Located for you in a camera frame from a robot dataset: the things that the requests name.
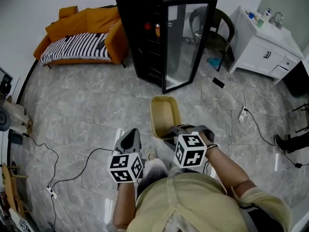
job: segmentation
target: striped blanket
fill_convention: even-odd
[[[107,33],[81,33],[52,42],[41,55],[41,64],[58,59],[82,58],[111,61],[104,39]]]

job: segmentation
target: blue cup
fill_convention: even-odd
[[[252,19],[254,17],[254,14],[252,12],[249,13],[249,18]]]

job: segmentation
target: sofa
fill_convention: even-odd
[[[59,20],[46,32],[33,54],[42,65],[112,62],[124,66],[128,43],[117,7],[80,12],[77,6],[62,8]]]

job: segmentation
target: black refrigerator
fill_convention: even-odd
[[[116,0],[139,78],[171,92],[193,82],[217,0]],[[199,22],[190,15],[200,7]],[[199,31],[195,37],[192,32]]]

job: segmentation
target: sofa armrest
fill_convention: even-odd
[[[105,39],[105,45],[111,56],[112,62],[120,64],[128,52],[126,34],[119,19]]]
[[[38,45],[37,49],[35,49],[33,55],[34,57],[40,61],[41,55],[42,53],[46,50],[46,48],[51,44],[51,41],[48,37],[48,35],[46,35],[44,37],[44,39],[41,41],[41,43]]]

